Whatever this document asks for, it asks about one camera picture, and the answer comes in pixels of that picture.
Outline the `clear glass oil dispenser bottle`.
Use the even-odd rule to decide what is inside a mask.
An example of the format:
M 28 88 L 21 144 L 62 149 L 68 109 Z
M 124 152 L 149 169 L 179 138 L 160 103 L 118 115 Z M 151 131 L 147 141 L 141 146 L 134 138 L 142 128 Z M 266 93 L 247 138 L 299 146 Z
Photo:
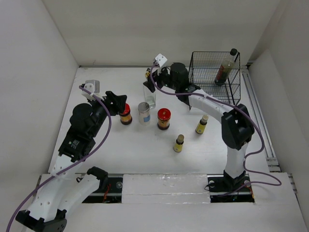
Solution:
M 147 68 L 145 73 L 146 81 L 143 82 L 143 93 L 144 93 L 144 101 L 149 104 L 150 109 L 155 108 L 156 104 L 156 93 L 152 92 L 149 87 L 149 76 L 150 76 L 150 68 Z

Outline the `red lid jar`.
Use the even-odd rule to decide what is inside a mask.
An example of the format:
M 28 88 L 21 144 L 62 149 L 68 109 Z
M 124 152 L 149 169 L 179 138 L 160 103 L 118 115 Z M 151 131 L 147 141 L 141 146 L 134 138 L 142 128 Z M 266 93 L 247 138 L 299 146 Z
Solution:
M 123 125 L 129 125 L 132 122 L 132 116 L 131 116 L 131 109 L 129 104 L 125 104 L 125 110 L 119 114 L 120 115 L 120 122 Z
M 157 112 L 158 123 L 157 126 L 160 130 L 167 130 L 170 126 L 171 112 L 167 108 L 161 108 Z

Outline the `silver shaker can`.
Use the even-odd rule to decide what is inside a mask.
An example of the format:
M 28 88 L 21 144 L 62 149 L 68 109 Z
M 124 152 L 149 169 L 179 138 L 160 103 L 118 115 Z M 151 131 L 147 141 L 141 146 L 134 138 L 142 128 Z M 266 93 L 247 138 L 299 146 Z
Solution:
M 147 102 L 141 102 L 138 105 L 139 122 L 146 126 L 150 123 L 150 106 Z

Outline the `small yellow bottle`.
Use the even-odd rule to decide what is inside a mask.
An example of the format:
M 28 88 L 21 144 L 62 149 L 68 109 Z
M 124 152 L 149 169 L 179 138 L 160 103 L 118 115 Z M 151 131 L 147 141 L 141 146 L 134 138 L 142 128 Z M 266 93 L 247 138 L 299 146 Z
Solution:
M 201 120 L 199 121 L 197 127 L 196 127 L 196 133 L 197 134 L 203 134 L 206 128 L 206 125 L 208 123 L 209 116 L 203 115 Z
M 181 152 L 182 149 L 183 149 L 183 144 L 184 144 L 184 135 L 179 134 L 177 139 L 176 139 L 176 142 L 175 142 L 175 145 L 173 147 L 173 150 L 175 152 Z

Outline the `tall dark sauce bottle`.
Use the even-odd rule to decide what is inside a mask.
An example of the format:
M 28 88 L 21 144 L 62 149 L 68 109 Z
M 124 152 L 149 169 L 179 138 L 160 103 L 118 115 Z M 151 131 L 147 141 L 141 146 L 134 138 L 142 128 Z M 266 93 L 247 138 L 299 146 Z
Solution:
M 232 48 L 229 52 L 229 55 L 223 60 L 219 71 L 214 79 L 214 83 L 217 86 L 222 86 L 229 77 L 230 72 L 235 66 L 235 56 L 238 51 L 235 48 Z

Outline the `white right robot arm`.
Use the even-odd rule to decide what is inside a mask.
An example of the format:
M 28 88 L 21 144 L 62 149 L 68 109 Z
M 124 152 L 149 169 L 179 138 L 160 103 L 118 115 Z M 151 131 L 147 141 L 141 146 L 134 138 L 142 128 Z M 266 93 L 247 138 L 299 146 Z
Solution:
M 182 63 L 173 63 L 170 68 L 156 62 L 145 73 L 144 86 L 151 92 L 166 86 L 181 102 L 197 108 L 221 123 L 222 139 L 227 146 L 227 162 L 223 177 L 212 184 L 216 192 L 232 192 L 244 184 L 245 153 L 255 132 L 247 107 L 222 102 L 207 94 L 199 86 L 189 82 L 188 70 Z

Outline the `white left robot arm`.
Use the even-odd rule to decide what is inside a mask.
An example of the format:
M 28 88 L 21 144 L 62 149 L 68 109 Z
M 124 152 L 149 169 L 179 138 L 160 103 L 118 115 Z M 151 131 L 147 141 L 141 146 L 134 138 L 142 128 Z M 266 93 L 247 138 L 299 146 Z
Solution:
M 104 191 L 108 173 L 98 167 L 90 168 L 80 182 L 69 190 L 70 181 L 83 162 L 98 149 L 94 138 L 104 120 L 124 112 L 126 95 L 107 91 L 104 97 L 83 89 L 86 103 L 74 107 L 70 128 L 54 164 L 50 177 L 34 191 L 36 196 L 26 210 L 18 210 L 15 220 L 34 232 L 62 232 L 68 216 L 92 192 Z

